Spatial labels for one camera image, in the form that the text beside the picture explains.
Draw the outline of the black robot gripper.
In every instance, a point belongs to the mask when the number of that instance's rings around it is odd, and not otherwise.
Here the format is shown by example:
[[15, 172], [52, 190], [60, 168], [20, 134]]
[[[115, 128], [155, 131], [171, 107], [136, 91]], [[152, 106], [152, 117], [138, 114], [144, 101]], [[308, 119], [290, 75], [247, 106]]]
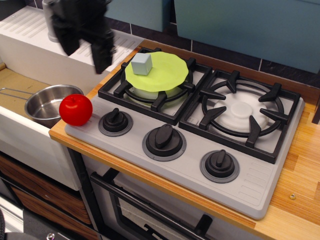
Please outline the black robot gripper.
[[110, 0], [52, 0], [54, 33], [67, 56], [79, 47], [80, 40], [91, 44], [95, 72], [102, 74], [112, 65], [116, 52], [114, 34], [105, 14]]

